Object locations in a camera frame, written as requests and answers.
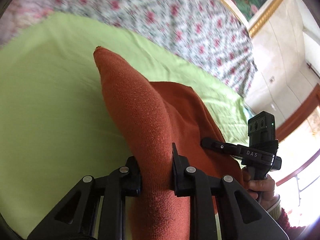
human hand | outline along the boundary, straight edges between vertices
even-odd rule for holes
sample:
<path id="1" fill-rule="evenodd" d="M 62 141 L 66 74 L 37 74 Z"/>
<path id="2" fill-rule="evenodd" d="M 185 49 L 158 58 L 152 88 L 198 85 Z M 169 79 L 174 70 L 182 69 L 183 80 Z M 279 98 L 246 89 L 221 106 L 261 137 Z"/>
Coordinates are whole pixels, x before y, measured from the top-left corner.
<path id="1" fill-rule="evenodd" d="M 267 179 L 262 180 L 250 180 L 250 174 L 246 168 L 242 169 L 242 176 L 244 180 L 244 186 L 247 189 L 248 193 L 254 199 L 258 198 L 258 193 L 255 191 L 261 191 L 262 197 L 260 205 L 268 210 L 279 199 L 279 195 L 276 193 L 276 183 L 268 174 Z"/>

wooden window frame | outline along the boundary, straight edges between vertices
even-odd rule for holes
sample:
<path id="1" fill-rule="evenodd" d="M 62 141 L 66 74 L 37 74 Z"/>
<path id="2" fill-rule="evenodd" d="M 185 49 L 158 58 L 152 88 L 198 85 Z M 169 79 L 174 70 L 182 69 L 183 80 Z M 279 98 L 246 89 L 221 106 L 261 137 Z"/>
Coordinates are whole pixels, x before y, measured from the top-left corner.
<path id="1" fill-rule="evenodd" d="M 297 129 L 311 113 L 320 106 L 320 85 L 317 84 L 313 91 L 310 93 L 308 98 L 301 104 L 301 106 L 294 112 L 279 128 L 276 129 L 276 138 L 281 142 L 288 135 L 290 135 L 295 129 Z M 285 183 L 289 179 L 295 177 L 308 167 L 318 156 L 320 155 L 320 149 L 301 167 L 296 169 L 294 172 L 284 177 L 276 183 L 277 186 Z"/>

finger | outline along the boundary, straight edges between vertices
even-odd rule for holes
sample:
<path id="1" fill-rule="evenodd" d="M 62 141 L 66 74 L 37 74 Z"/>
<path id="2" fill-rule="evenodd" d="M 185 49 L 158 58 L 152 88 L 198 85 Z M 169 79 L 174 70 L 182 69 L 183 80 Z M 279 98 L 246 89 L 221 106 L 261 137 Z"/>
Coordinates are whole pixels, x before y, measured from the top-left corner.
<path id="1" fill-rule="evenodd" d="M 265 201 L 273 200 L 275 197 L 275 193 L 273 191 L 265 191 L 263 192 L 262 198 Z"/>
<path id="2" fill-rule="evenodd" d="M 246 169 L 246 167 L 244 167 L 241 171 L 242 171 L 243 180 L 249 181 L 251 179 L 251 176 L 250 176 L 248 170 Z"/>
<path id="3" fill-rule="evenodd" d="M 275 181 L 273 179 L 251 180 L 249 182 L 249 189 L 254 191 L 270 191 L 275 190 Z"/>
<path id="4" fill-rule="evenodd" d="M 248 193 L 252 198 L 254 198 L 254 199 L 258 198 L 258 193 L 251 191 L 251 190 L 248 190 Z"/>
<path id="5" fill-rule="evenodd" d="M 267 174 L 267 179 L 273 179 L 269 174 Z"/>

sleeve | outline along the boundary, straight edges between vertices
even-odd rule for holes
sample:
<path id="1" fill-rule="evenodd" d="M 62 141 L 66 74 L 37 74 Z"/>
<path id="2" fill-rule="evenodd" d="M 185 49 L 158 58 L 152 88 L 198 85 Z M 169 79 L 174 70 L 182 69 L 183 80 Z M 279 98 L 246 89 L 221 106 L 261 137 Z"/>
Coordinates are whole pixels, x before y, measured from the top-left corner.
<path id="1" fill-rule="evenodd" d="M 270 216 L 273 217 L 274 220 L 278 220 L 281 216 L 281 205 L 280 205 L 280 196 L 278 198 L 278 201 L 270 207 L 267 212 Z"/>
<path id="2" fill-rule="evenodd" d="M 276 220 L 279 226 L 287 233 L 290 240 L 296 239 L 306 227 L 291 227 L 287 213 L 281 209 L 280 217 Z"/>

black strap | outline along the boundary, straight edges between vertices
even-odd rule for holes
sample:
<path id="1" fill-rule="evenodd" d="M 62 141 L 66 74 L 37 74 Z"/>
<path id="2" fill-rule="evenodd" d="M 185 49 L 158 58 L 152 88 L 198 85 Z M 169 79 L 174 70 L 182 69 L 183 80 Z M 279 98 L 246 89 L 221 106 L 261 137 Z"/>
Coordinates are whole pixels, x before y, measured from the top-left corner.
<path id="1" fill-rule="evenodd" d="M 250 148 L 254 148 L 257 150 L 261 150 L 264 152 L 276 154 L 279 147 L 279 141 L 278 140 L 271 140 L 267 142 L 261 142 L 255 145 L 251 145 Z"/>

